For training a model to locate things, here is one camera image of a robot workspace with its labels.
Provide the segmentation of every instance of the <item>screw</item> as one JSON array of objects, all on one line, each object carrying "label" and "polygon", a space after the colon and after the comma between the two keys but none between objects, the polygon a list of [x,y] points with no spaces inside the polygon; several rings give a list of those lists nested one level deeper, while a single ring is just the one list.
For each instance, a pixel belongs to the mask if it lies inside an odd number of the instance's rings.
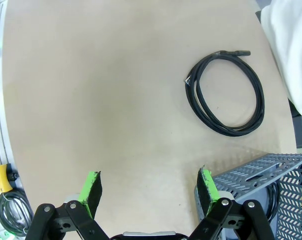
[{"label": "screw", "polygon": [[221,203],[222,203],[223,206],[228,206],[229,205],[229,201],[226,200],[226,199],[222,200]]},{"label": "screw", "polygon": [[255,203],[250,201],[248,204],[249,208],[254,208],[255,207]]},{"label": "screw", "polygon": [[70,204],[70,208],[71,208],[71,209],[75,209],[76,206],[77,206],[77,205],[76,205],[75,203],[71,203],[71,204]]}]

